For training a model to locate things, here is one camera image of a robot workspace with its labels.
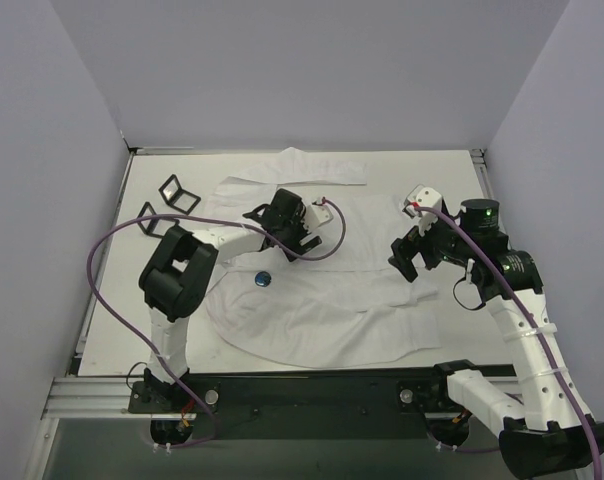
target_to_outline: cable tie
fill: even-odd
[[[519,383],[521,384],[522,382],[526,382],[527,380],[531,380],[532,378],[546,377],[547,375],[555,375],[556,373],[566,373],[568,371],[569,369],[566,367],[552,368],[550,370],[544,370],[542,372],[534,373],[532,375],[528,375],[524,378],[521,378],[519,380]]]
[[[475,260],[473,260],[472,258],[469,258],[469,261],[466,264],[466,272],[464,274],[466,283],[468,283],[469,285],[473,284],[471,273],[473,272],[474,265],[475,265]]]
[[[541,333],[555,333],[557,331],[558,327],[555,325],[555,323],[547,323],[537,328],[530,328],[521,332],[509,333],[508,335],[504,335],[502,338],[505,342],[512,342],[513,340],[519,340],[520,338],[524,337],[533,337]]]

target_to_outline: bolt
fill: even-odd
[[[215,405],[216,403],[218,403],[219,398],[220,395],[215,390],[209,390],[204,394],[204,401],[207,405]]]
[[[411,403],[413,401],[413,392],[405,388],[400,392],[400,401],[402,403]]]

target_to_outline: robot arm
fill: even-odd
[[[595,422],[591,411],[575,388],[562,358],[549,321],[542,281],[535,262],[523,251],[509,248],[508,236],[499,230],[499,203],[477,199],[462,202],[459,226],[484,251],[493,265],[517,292],[537,327],[502,288],[491,270],[458,233],[438,216],[421,210],[429,207],[453,218],[442,196],[432,188],[419,186],[405,201],[404,211],[419,217],[419,224],[392,244],[389,259],[412,282],[417,270],[412,259],[420,254],[427,269],[445,261],[465,268],[469,283],[478,288],[482,304],[495,319],[509,349],[522,390],[519,404],[488,382],[468,361],[437,366],[446,397],[462,405],[500,440],[505,463],[517,478],[581,468],[591,462],[585,431],[575,409],[557,378],[560,374],[585,413],[600,452],[604,451],[604,422]],[[540,336],[552,353],[552,362],[540,343]]]
[[[244,216],[298,255],[321,243],[320,237],[309,236],[333,219],[326,206],[319,202],[305,205],[299,196],[284,189],[277,190],[270,204]],[[202,303],[215,265],[274,245],[259,231],[237,227],[190,232],[174,226],[166,232],[140,275],[139,286],[150,308],[151,340],[178,377],[188,372],[189,317]],[[295,260],[285,254],[289,261]],[[145,381],[160,395],[169,396],[173,379],[154,354],[145,370]]]

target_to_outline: white cloth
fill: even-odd
[[[284,183],[365,184],[366,166],[313,161],[305,152],[287,149],[225,179],[207,200],[205,213],[236,220],[270,202]],[[387,262],[391,242],[412,224],[400,212],[398,199],[332,200],[343,210],[347,235],[329,259],[289,263],[274,248],[218,268],[218,283],[212,282],[205,298],[217,332],[252,354],[311,368],[389,362],[419,348],[438,347],[435,319],[415,306],[436,288],[421,279],[409,284]],[[317,232],[323,244],[308,255],[329,251],[340,231],[336,216]],[[272,276],[266,288],[255,284],[261,270]]]

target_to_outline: gray wall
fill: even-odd
[[[604,419],[604,0],[572,0],[488,149],[573,378]]]
[[[567,0],[52,0],[133,146],[485,147]]]
[[[0,0],[0,479],[21,478],[127,152],[47,0]]]

